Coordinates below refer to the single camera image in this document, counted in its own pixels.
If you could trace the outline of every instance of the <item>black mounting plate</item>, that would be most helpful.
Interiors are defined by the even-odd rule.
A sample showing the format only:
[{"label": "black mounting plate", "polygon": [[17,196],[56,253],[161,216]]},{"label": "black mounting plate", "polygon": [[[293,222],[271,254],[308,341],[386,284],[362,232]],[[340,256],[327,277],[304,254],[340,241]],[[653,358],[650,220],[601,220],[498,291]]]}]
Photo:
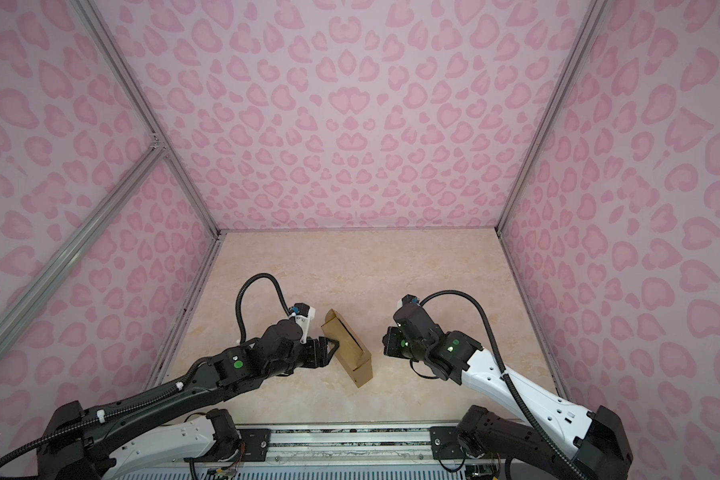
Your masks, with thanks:
[{"label": "black mounting plate", "polygon": [[429,445],[435,460],[461,460],[464,452],[458,444],[456,427],[430,427]]},{"label": "black mounting plate", "polygon": [[246,452],[242,456],[243,462],[264,462],[269,450],[269,437],[272,430],[269,428],[240,428],[240,439],[246,444]]}]

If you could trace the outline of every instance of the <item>robotic arm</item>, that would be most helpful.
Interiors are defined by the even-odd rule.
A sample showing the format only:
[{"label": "robotic arm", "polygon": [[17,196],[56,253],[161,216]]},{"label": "robotic arm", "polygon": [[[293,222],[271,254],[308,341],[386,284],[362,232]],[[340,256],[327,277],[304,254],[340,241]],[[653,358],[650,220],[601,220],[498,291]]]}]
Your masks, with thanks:
[{"label": "robotic arm", "polygon": [[[475,304],[493,353],[462,332],[443,333],[440,325],[432,321],[422,305],[445,293]],[[472,406],[457,427],[459,443],[467,454],[479,457],[498,453],[537,466],[557,478],[626,479],[633,457],[618,415],[604,406],[591,412],[505,367],[488,319],[471,296],[445,290],[419,302],[407,295],[393,319],[397,325],[388,328],[383,340],[386,356],[423,362],[436,378],[451,379],[483,393],[532,425],[528,428]]]},{"label": "robotic arm", "polygon": [[227,410],[163,424],[258,389],[270,377],[327,366],[338,342],[306,336],[314,317],[309,305],[297,303],[292,310],[304,316],[290,315],[261,338],[198,359],[172,382],[107,405],[82,409],[75,401],[57,408],[44,436],[1,458],[0,468],[36,448],[39,480],[100,480],[172,458],[213,462],[241,455],[240,434]]}]

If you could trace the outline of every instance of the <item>brown box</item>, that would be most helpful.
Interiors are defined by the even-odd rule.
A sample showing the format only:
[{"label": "brown box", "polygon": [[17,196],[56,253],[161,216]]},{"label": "brown box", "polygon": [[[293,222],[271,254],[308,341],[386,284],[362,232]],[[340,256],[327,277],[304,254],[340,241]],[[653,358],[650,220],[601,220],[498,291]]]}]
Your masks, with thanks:
[{"label": "brown box", "polygon": [[336,358],[347,371],[349,377],[360,388],[373,378],[371,353],[355,335],[341,313],[329,310],[326,322],[322,324],[322,333],[329,339],[339,341]]}]

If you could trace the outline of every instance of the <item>heart pattern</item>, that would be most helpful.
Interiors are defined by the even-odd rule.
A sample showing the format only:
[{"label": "heart pattern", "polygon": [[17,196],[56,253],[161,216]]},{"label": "heart pattern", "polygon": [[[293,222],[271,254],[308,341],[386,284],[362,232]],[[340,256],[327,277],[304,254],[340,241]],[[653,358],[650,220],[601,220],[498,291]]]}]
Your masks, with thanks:
[{"label": "heart pattern", "polygon": [[496,225],[588,2],[97,4],[216,222],[278,229]]},{"label": "heart pattern", "polygon": [[0,314],[150,140],[64,2],[0,2]]},{"label": "heart pattern", "polygon": [[[161,162],[0,361],[0,455],[66,402],[88,408],[144,388],[209,243]],[[34,461],[6,469],[27,475]]]},{"label": "heart pattern", "polygon": [[558,119],[505,238],[564,382],[720,478],[720,2],[615,2]]}]

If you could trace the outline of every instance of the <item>pink wallpaper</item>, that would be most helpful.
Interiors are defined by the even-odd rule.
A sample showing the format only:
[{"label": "pink wallpaper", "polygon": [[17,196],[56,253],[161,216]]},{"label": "pink wallpaper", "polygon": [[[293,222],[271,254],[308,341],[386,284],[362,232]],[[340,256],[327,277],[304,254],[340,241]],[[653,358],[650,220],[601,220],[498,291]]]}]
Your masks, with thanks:
[{"label": "pink wallpaper", "polygon": [[144,387],[209,242],[158,164],[0,362],[0,455],[39,437],[60,405]]},{"label": "pink wallpaper", "polygon": [[508,242],[631,478],[720,478],[720,2],[616,3]]},{"label": "pink wallpaper", "polygon": [[588,0],[98,2],[223,228],[492,226]]},{"label": "pink wallpaper", "polygon": [[62,0],[0,2],[0,314],[145,150]]}]

